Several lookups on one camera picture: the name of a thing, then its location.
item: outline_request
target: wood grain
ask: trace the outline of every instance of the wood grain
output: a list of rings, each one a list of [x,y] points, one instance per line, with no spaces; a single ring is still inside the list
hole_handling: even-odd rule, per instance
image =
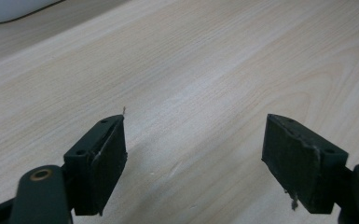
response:
[[[123,176],[76,223],[336,223],[293,212],[261,148],[275,113],[359,163],[359,1],[68,0],[0,24],[0,203],[124,106]]]

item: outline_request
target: light wood surface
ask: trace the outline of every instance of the light wood surface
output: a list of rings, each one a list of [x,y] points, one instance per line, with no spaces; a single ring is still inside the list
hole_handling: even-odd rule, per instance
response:
[[[124,106],[123,176],[76,223],[337,223],[260,159],[275,113],[359,163],[359,1],[68,0],[0,24],[0,203]]]

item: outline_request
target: white object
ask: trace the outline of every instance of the white object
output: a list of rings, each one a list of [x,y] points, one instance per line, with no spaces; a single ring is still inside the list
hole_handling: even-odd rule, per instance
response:
[[[0,0],[0,22],[12,21],[60,0]]]

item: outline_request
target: black plastic bracket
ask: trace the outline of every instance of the black plastic bracket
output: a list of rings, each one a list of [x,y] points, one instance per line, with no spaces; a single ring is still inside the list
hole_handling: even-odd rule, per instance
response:
[[[330,214],[337,203],[339,223],[359,223],[359,165],[349,170],[348,156],[293,119],[267,116],[262,161],[310,213]]]
[[[127,161],[124,117],[97,122],[64,155],[65,164],[25,174],[16,198],[0,204],[0,224],[72,223],[78,216],[102,214]]]

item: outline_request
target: metal screw hole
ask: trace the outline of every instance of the metal screw hole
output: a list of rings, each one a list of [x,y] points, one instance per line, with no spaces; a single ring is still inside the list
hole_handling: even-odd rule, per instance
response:
[[[49,169],[38,170],[31,175],[30,179],[32,181],[40,181],[49,178],[51,174],[52,172]]]

